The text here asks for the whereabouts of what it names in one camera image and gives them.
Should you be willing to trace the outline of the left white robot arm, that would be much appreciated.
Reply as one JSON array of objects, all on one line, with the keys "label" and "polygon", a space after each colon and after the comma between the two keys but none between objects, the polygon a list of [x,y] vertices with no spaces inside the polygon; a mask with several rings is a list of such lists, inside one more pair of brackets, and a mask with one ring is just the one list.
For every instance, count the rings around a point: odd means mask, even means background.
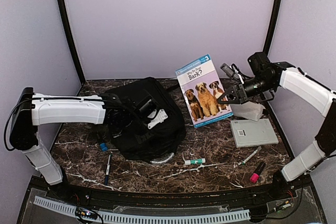
[{"label": "left white robot arm", "polygon": [[90,123],[107,125],[113,135],[133,126],[132,132],[146,133],[168,119],[166,111],[148,95],[136,104],[122,101],[113,93],[85,97],[53,96],[35,93],[26,87],[12,109],[4,128],[4,144],[8,151],[19,150],[53,187],[63,201],[74,197],[74,189],[66,183],[61,167],[45,148],[38,127],[54,123]]}]

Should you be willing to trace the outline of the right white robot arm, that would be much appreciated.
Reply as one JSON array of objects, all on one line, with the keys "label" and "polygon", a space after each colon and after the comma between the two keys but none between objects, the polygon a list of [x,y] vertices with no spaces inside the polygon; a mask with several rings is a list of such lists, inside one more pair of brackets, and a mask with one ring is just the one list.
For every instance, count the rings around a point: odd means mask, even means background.
[{"label": "right white robot arm", "polygon": [[274,93],[281,87],[308,102],[324,117],[312,144],[274,173],[268,195],[278,200],[287,193],[291,181],[313,171],[335,152],[335,91],[288,62],[271,62],[264,52],[254,53],[248,63],[253,77],[242,74],[235,65],[221,65],[226,75],[236,79],[237,83],[218,98],[220,104],[244,104],[251,97],[266,91]]}]

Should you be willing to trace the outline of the dog picture book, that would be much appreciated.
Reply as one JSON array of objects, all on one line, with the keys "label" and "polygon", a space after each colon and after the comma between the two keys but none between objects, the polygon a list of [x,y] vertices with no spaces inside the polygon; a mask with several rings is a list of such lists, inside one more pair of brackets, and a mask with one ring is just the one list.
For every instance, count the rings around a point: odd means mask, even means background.
[{"label": "dog picture book", "polygon": [[220,105],[216,92],[224,92],[210,55],[204,55],[175,71],[195,128],[233,115],[228,104]]}]

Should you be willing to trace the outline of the black student bag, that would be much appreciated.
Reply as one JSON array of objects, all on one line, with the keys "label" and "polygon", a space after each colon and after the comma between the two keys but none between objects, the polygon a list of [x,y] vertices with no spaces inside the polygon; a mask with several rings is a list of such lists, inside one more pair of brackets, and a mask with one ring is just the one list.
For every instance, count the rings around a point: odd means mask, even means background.
[{"label": "black student bag", "polygon": [[101,97],[111,143],[128,160],[149,163],[175,153],[185,138],[180,108],[152,77],[107,90]]}]

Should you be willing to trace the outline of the grey shrink-wrapped notebook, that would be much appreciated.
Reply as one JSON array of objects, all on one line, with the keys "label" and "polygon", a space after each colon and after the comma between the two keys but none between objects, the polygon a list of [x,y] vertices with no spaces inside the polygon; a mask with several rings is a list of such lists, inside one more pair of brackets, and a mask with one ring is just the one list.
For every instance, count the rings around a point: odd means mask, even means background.
[{"label": "grey shrink-wrapped notebook", "polygon": [[237,148],[279,143],[269,119],[231,120],[230,126]]}]

